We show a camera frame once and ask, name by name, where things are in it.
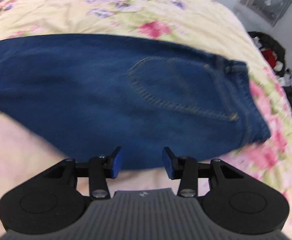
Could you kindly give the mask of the blue denim jeans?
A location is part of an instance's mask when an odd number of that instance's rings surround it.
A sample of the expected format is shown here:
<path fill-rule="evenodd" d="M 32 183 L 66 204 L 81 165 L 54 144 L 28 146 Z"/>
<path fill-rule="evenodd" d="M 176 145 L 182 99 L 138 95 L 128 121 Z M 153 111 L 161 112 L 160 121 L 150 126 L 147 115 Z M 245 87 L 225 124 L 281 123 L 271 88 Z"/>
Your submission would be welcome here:
<path fill-rule="evenodd" d="M 267 141 L 245 63 L 112 35 L 0 41 L 0 111 L 77 161 L 121 147 L 126 170 L 162 150 L 206 160 Z"/>

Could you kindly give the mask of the floral yellow bed quilt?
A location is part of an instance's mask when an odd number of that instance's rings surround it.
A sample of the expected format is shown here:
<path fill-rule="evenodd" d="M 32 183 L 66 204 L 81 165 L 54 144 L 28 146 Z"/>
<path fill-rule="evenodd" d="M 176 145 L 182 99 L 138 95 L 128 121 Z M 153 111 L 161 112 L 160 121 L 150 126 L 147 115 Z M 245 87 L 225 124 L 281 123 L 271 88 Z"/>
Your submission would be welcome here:
<path fill-rule="evenodd" d="M 239 19 L 213 0 L 3 0 L 0 40 L 49 34 L 111 34 L 170 41 L 247 63 L 250 88 L 271 138 L 220 158 L 283 193 L 290 205 L 283 232 L 292 239 L 292 110 L 269 64 Z M 64 158 L 0 113 L 0 198 Z M 171 187 L 163 168 L 123 172 L 111 192 Z M 5 230 L 0 222 L 0 237 Z"/>

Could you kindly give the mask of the pile of clothes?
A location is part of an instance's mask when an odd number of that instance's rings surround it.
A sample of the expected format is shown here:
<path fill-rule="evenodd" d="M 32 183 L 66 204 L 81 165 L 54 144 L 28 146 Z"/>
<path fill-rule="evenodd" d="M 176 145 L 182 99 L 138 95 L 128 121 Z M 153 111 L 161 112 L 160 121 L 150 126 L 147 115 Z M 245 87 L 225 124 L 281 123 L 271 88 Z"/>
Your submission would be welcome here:
<path fill-rule="evenodd" d="M 285 89 L 292 90 L 292 75 L 290 69 L 286 68 L 285 48 L 272 36 L 260 31 L 249 31 L 254 44 L 261 51 L 264 59 L 275 72 L 279 84 Z"/>

